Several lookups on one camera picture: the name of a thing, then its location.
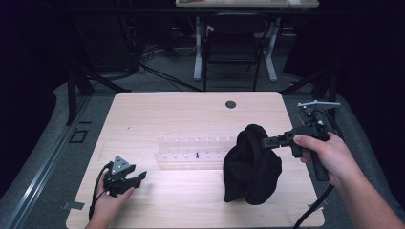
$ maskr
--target dark background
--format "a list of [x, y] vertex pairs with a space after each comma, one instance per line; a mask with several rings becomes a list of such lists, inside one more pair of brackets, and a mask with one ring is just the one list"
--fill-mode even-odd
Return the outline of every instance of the dark background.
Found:
[[[113, 6], [109, 1], [102, 2], [104, 7]], [[173, 6], [173, 1], [159, 3], [162, 7]], [[34, 9], [33, 1], [0, 4], [0, 195], [3, 196], [49, 122], [55, 105], [53, 90], [66, 82], [72, 65], [126, 71], [133, 67], [134, 59], [131, 50], [126, 49], [128, 44], [116, 18], [93, 18], [94, 24], [88, 25], [80, 22], [80, 18], [73, 23], [66, 18], [54, 20], [38, 11], [21, 10]], [[352, 51], [345, 55], [336, 72], [338, 92], [351, 104], [394, 196], [405, 206], [402, 195], [405, 193], [402, 108], [405, 23], [394, 0], [364, 4], [321, 1], [320, 9], [360, 8], [363, 17], [357, 22], [342, 18], [302, 23], [285, 72], [308, 77], [328, 64], [342, 37], [353, 36]], [[63, 4], [56, 2], [53, 6]], [[166, 39], [161, 35], [170, 31], [169, 24], [149, 20], [143, 26], [164, 46]], [[87, 26], [99, 28], [100, 32], [106, 30], [109, 36], [84, 34], [83, 41], [83, 34], [75, 26], [81, 31], [86, 31]], [[108, 59], [104, 53], [119, 57]]]

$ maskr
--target hand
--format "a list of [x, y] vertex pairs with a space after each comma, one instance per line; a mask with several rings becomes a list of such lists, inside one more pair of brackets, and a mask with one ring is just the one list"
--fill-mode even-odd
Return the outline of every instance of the hand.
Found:
[[[321, 141], [311, 136], [297, 135], [294, 142], [303, 147], [316, 152], [322, 165], [328, 170], [330, 184], [339, 185], [342, 179], [361, 173], [360, 168], [354, 161], [352, 154], [345, 142], [337, 135], [329, 133], [328, 141]], [[310, 153], [303, 152], [301, 161], [311, 162]]]
[[125, 204], [128, 198], [134, 193], [135, 188], [131, 187], [122, 195], [114, 198], [104, 193], [104, 173], [97, 186], [97, 197], [102, 193], [95, 205], [92, 219], [86, 228], [107, 228], [108, 225], [117, 216], [120, 208]]

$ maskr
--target gray carpet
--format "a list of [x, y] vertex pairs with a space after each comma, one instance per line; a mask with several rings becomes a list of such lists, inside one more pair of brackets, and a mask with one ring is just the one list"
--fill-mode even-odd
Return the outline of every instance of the gray carpet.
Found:
[[[261, 74], [258, 82], [257, 91], [276, 92], [287, 86], [290, 82], [296, 81], [299, 77], [294, 75], [282, 74], [282, 69], [288, 56], [289, 48], [293, 40], [288, 38], [279, 38], [274, 51], [273, 60], [276, 72], [279, 76], [277, 83], [270, 83], [266, 75], [265, 66], [262, 65]], [[145, 64], [158, 71], [176, 76], [185, 83], [194, 87], [202, 88], [202, 82], [193, 80], [194, 72], [194, 54], [182, 55], [177, 52], [154, 52], [153, 57]], [[215, 66], [209, 67], [209, 91], [250, 91], [251, 77], [254, 68], [249, 72], [245, 67], [233, 68], [233, 72], [228, 72], [224, 68]], [[104, 74], [106, 77], [113, 77], [113, 74]], [[187, 87], [178, 88], [170, 84], [167, 80], [161, 79], [150, 73], [144, 73], [140, 69], [136, 74], [114, 81], [119, 86], [133, 90], [133, 92], [161, 92], [161, 91], [191, 91]], [[96, 92], [92, 97], [83, 97], [77, 94], [78, 101], [81, 101], [82, 109], [79, 116], [71, 128], [66, 128], [65, 123], [68, 120], [68, 100], [67, 86], [62, 85], [55, 90], [57, 95], [57, 104], [53, 113], [53, 118], [41, 139], [32, 151], [26, 165], [21, 170], [18, 177], [0, 200], [0, 228], [5, 228], [9, 220], [13, 218], [15, 209], [25, 192], [29, 189], [36, 172], [41, 168], [44, 161], [52, 154], [55, 149], [60, 152], [60, 157], [56, 160], [52, 175], [46, 180], [46, 185], [40, 190], [40, 195], [34, 200], [31, 209], [24, 214], [21, 219], [22, 228], [65, 228], [66, 218], [69, 214], [67, 210], [61, 207], [65, 202], [73, 201], [84, 176], [87, 163], [90, 160], [97, 138], [103, 126], [104, 120], [108, 114], [111, 103], [114, 99], [114, 92], [104, 85], [92, 81]], [[295, 94], [285, 95], [284, 100], [288, 108], [288, 114], [293, 126], [300, 125], [297, 113], [297, 103], [310, 101], [309, 91], [311, 85], [300, 89]], [[338, 101], [342, 106], [336, 111], [336, 121], [339, 124], [346, 138], [347, 144], [352, 150], [354, 158], [359, 163], [361, 169], [366, 174], [374, 187], [388, 201], [390, 206], [405, 220], [405, 214], [396, 203], [392, 196], [386, 179], [381, 172], [367, 137], [365, 136], [360, 124], [353, 115], [349, 104], [338, 96]], [[69, 143], [70, 137], [74, 131], [87, 132], [82, 143]], [[61, 142], [60, 138], [66, 135], [67, 140]], [[317, 195], [321, 195], [326, 189], [327, 183], [317, 182], [309, 165], [313, 185]], [[326, 223], [322, 228], [352, 228], [345, 208], [341, 203], [340, 197], [336, 191], [333, 191], [328, 197], [330, 204], [324, 210]]]

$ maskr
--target black cloth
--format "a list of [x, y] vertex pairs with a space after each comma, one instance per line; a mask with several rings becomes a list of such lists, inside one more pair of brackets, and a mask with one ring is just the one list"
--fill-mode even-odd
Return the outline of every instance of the black cloth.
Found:
[[225, 202], [245, 198], [258, 205], [274, 193], [282, 163], [271, 149], [262, 149], [261, 140], [266, 137], [265, 129], [256, 124], [238, 134], [236, 146], [224, 159]]

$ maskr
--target table top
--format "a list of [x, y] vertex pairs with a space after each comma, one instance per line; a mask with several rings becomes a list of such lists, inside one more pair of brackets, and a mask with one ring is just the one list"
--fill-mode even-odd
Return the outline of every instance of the table top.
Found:
[[[227, 101], [236, 107], [227, 108]], [[235, 139], [251, 123], [263, 126], [269, 136], [289, 131], [280, 94], [117, 94], [77, 192], [75, 201], [85, 205], [71, 210], [68, 228], [87, 224], [96, 177], [115, 156], [137, 165], [127, 178], [143, 171], [147, 176], [111, 227], [291, 227], [317, 197], [306, 165], [294, 158], [289, 147], [274, 150], [282, 159], [283, 173], [274, 194], [256, 206], [244, 200], [224, 202], [221, 160], [161, 162], [157, 157], [162, 139]], [[322, 211], [316, 211], [302, 226], [321, 226], [324, 220]]]
[[176, 0], [177, 7], [317, 8], [317, 0]]

